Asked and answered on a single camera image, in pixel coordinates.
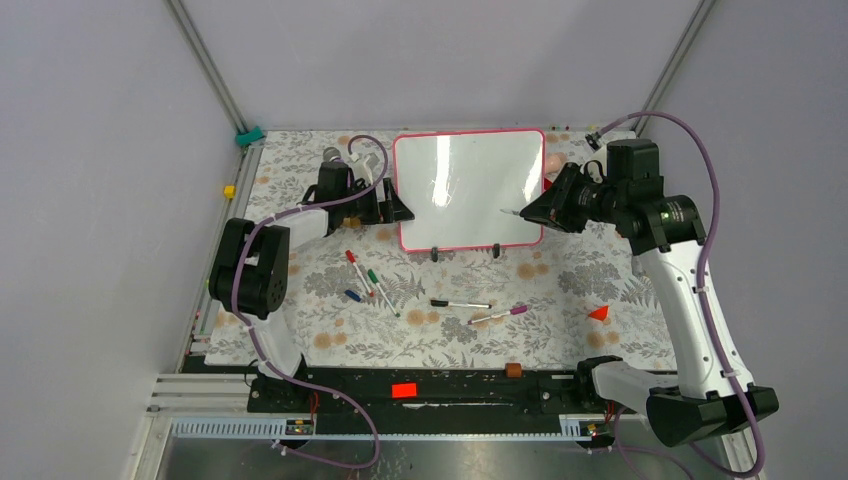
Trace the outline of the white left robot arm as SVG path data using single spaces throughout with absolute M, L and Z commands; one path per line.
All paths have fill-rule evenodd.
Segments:
M 320 165 L 317 181 L 296 207 L 261 221 L 225 223 L 208 279 L 212 299 L 246 327 L 260 371 L 277 378 L 272 398 L 288 411 L 309 401 L 310 385 L 296 375 L 302 350 L 270 314 L 282 306 L 289 256 L 300 246 L 334 234 L 348 220 L 363 225 L 396 224 L 415 218 L 389 178 L 373 181 L 341 161 Z

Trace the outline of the pink framed whiteboard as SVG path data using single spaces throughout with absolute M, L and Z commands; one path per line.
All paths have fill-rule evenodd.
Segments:
M 415 214 L 400 222 L 409 253 L 525 247 L 543 238 L 520 211 L 543 190 L 546 141 L 539 129 L 401 135 L 392 145 L 394 184 Z

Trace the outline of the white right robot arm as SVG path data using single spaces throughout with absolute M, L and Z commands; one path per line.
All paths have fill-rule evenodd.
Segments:
M 579 362 L 575 402 L 597 412 L 609 402 L 646 416 L 667 447 L 753 427 L 779 408 L 776 392 L 755 384 L 729 335 L 708 274 L 708 235 L 687 196 L 667 196 L 658 146 L 626 139 L 606 147 L 596 183 L 566 164 L 551 187 L 519 211 L 529 222 L 580 233 L 588 222 L 614 226 L 650 280 L 676 355 L 677 374 L 637 369 L 617 356 Z

